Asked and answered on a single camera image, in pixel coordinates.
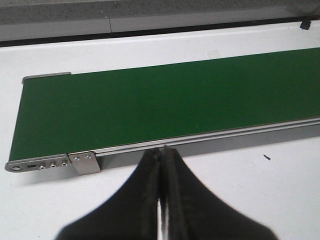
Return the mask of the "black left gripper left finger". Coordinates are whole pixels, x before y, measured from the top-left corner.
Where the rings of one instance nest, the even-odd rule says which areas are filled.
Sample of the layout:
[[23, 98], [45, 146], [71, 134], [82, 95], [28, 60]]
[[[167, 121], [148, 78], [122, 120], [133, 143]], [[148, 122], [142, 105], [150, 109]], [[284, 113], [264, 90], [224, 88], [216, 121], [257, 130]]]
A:
[[160, 150], [144, 152], [132, 175], [106, 202], [65, 226], [58, 240], [156, 240]]

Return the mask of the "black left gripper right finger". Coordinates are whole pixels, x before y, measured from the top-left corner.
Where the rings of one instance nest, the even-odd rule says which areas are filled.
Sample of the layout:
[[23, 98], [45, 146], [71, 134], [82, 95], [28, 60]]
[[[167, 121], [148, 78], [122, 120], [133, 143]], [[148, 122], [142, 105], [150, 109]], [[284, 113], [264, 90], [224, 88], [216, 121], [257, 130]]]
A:
[[266, 226], [214, 195], [178, 151], [161, 152], [161, 205], [170, 240], [275, 240]]

